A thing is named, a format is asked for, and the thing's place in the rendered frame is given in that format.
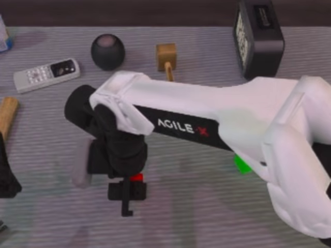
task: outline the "green object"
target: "green object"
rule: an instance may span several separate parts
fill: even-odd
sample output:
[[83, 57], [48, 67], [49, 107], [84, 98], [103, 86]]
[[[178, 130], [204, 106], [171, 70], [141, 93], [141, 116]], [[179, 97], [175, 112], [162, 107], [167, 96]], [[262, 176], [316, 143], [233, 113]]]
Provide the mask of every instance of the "green object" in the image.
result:
[[246, 164], [246, 162], [242, 160], [237, 154], [234, 156], [234, 163], [242, 174], [250, 173], [253, 171], [251, 167]]

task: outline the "black ball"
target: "black ball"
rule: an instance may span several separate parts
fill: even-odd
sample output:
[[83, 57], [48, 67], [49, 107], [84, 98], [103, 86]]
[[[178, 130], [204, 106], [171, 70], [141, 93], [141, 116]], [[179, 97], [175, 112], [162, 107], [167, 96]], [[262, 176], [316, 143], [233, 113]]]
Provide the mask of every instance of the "black ball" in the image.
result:
[[117, 36], [103, 34], [98, 36], [92, 43], [91, 55], [98, 67], [110, 71], [123, 63], [125, 49], [122, 41]]

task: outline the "agile-x logo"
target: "agile-x logo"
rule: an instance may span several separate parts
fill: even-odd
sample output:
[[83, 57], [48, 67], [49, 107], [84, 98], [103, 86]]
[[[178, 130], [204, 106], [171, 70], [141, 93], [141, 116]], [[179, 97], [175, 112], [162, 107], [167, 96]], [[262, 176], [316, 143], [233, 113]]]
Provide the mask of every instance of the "agile-x logo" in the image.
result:
[[178, 121], [158, 119], [158, 126], [164, 127], [164, 128], [169, 128], [169, 129], [180, 130], [182, 132], [192, 133], [192, 134], [195, 134], [195, 132], [198, 132], [203, 137], [209, 137], [207, 128], [197, 127], [194, 129], [191, 124], [187, 124], [187, 123], [180, 124]]

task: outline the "white remote control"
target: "white remote control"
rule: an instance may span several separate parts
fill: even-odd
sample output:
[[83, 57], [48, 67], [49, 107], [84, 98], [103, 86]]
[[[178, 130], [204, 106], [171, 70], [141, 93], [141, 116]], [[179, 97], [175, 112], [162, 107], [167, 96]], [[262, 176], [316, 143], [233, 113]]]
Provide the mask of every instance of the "white remote control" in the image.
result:
[[14, 73], [14, 83], [18, 93], [44, 88], [80, 76], [77, 61], [68, 58], [51, 64]]

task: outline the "robotic arm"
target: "robotic arm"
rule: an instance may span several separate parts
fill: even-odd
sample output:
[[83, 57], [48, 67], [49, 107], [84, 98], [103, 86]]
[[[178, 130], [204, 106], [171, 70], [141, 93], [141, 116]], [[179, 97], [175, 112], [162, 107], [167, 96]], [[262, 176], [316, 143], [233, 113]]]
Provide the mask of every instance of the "robotic arm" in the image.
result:
[[[274, 210], [284, 222], [328, 244], [331, 169], [321, 161], [331, 151], [331, 87], [320, 77], [258, 77], [215, 88], [121, 71], [85, 94], [90, 116], [97, 119], [101, 108], [113, 116], [109, 126], [99, 121], [99, 127], [111, 130], [115, 125], [117, 132], [132, 135], [131, 140], [157, 132], [234, 151], [266, 181]], [[73, 95], [78, 91], [66, 109]], [[68, 111], [66, 117], [80, 126]], [[91, 124], [93, 118], [87, 119], [81, 128]]]

